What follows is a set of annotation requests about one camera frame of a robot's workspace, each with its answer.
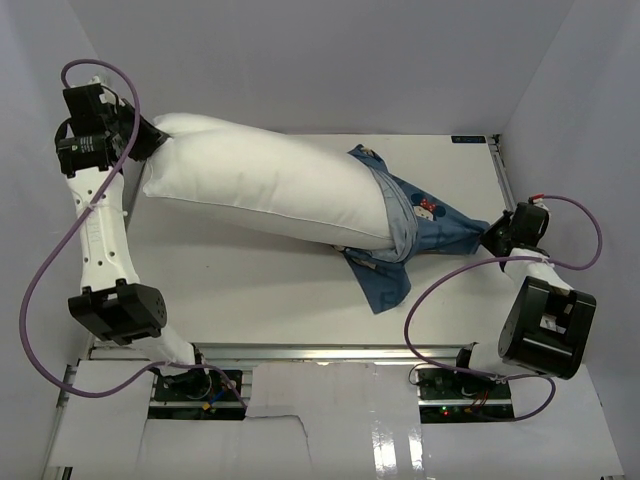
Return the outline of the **blue cartoon print pillowcase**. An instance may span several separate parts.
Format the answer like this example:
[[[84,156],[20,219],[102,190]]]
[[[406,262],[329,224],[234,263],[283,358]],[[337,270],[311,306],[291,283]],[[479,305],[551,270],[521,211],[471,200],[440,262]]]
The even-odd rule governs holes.
[[[417,254],[472,255],[490,224],[467,217],[439,198],[393,175],[376,152],[362,145],[349,154],[367,166],[381,188],[392,245],[339,247],[371,311],[391,310],[411,290],[405,265]]]

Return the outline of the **white pillow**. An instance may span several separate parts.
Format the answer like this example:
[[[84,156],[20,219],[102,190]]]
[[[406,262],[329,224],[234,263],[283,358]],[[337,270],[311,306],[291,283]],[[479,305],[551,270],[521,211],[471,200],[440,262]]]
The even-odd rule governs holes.
[[[392,246],[379,184],[353,156],[204,115],[169,113],[153,124],[168,138],[148,160],[147,197],[300,240]]]

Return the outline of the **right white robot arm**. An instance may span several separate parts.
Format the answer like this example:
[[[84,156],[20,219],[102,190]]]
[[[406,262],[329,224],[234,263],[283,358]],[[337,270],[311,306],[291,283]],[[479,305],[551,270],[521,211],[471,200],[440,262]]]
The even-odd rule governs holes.
[[[486,372],[568,380],[581,365],[596,299],[563,281],[549,255],[538,247],[550,221],[545,199],[537,195],[520,202],[481,237],[486,250],[507,259],[500,269],[518,292],[499,338],[459,351],[451,384],[463,398],[475,398],[486,389]]]

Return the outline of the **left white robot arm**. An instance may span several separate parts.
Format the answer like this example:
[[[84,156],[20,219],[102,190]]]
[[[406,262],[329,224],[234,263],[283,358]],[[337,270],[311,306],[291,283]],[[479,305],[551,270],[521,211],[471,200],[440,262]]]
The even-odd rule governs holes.
[[[101,341],[133,346],[177,376],[177,387],[199,399],[211,374],[198,365],[196,347],[170,327],[160,291],[134,269],[126,235],[125,179],[118,161],[144,161],[167,139],[133,105],[100,83],[66,88],[69,117],[54,137],[77,217],[83,270],[81,292],[68,301],[71,316]]]

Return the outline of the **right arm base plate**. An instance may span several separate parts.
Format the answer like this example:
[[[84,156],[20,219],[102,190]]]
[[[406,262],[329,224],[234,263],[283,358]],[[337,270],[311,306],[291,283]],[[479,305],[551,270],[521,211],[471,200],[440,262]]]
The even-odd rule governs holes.
[[[471,375],[417,364],[408,374],[422,424],[462,424],[515,418],[510,387]]]

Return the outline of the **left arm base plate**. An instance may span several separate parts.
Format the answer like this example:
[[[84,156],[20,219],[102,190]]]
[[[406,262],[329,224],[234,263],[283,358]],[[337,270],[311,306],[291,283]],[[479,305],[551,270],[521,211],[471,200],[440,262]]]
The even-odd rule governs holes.
[[[152,389],[147,417],[152,420],[240,421],[245,408],[230,386],[242,391],[243,372],[224,370],[198,372],[194,378],[157,379]]]

